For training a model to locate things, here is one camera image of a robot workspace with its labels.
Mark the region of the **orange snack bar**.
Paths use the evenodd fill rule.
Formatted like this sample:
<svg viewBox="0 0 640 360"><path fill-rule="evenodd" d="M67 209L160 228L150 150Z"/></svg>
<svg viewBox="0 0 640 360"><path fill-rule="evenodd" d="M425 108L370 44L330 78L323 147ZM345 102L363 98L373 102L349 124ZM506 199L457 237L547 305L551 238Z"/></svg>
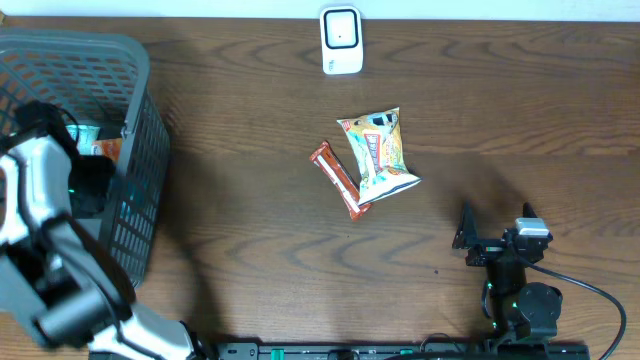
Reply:
<svg viewBox="0 0 640 360"><path fill-rule="evenodd" d="M352 221L358 221L372 207L371 204L359 204L359 188L334 153L329 142L323 141L310 155L309 160L322 170L339 191Z"/></svg>

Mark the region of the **pale wet wipes pack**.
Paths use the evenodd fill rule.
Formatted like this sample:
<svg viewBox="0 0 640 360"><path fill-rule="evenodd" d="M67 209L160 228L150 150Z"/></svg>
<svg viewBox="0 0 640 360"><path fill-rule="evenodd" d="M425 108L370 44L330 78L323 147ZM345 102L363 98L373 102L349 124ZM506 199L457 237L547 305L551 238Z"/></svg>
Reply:
<svg viewBox="0 0 640 360"><path fill-rule="evenodd" d="M81 155L93 155L93 143L98 140L101 128L91 125L67 125L66 129Z"/></svg>

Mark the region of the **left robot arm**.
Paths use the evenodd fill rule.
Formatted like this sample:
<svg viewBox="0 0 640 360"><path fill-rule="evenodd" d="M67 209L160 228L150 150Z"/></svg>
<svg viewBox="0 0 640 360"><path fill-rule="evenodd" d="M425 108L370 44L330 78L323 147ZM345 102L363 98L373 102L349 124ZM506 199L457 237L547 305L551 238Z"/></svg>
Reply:
<svg viewBox="0 0 640 360"><path fill-rule="evenodd" d="M46 349L85 347L92 359L214 359L182 321L139 303L116 260L72 214L104 205L114 162L85 156L65 109L37 100L15 110L17 132L1 140L5 213L1 306Z"/></svg>

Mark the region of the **yellow snack bag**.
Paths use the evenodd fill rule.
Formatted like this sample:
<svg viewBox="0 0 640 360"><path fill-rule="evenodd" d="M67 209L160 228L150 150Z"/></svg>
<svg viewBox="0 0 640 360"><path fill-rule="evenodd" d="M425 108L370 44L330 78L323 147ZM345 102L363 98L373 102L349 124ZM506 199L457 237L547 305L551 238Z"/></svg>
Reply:
<svg viewBox="0 0 640 360"><path fill-rule="evenodd" d="M359 204L389 197L419 184L404 162L400 108L338 119L360 173Z"/></svg>

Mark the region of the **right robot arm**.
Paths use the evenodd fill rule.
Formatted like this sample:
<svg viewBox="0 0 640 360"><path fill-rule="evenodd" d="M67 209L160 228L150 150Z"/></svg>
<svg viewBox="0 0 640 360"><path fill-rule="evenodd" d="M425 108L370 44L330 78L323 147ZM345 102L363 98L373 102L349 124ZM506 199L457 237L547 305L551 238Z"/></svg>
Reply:
<svg viewBox="0 0 640 360"><path fill-rule="evenodd" d="M555 287L529 282L526 269L544 258L552 240L547 225L528 203L515 225L504 229L499 238L481 237L471 205L463 206L452 247L467 251L468 266L486 270L481 304L494 327L479 350L499 355L524 353L532 347L540 355L549 354L563 296Z"/></svg>

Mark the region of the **small orange tissue pack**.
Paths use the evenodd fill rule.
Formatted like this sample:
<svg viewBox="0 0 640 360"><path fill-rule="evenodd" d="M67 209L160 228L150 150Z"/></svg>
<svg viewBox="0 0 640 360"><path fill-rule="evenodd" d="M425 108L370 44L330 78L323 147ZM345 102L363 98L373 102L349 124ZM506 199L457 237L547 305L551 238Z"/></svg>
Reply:
<svg viewBox="0 0 640 360"><path fill-rule="evenodd" d="M105 156L117 163L123 144L122 138L96 140L91 144L91 154Z"/></svg>

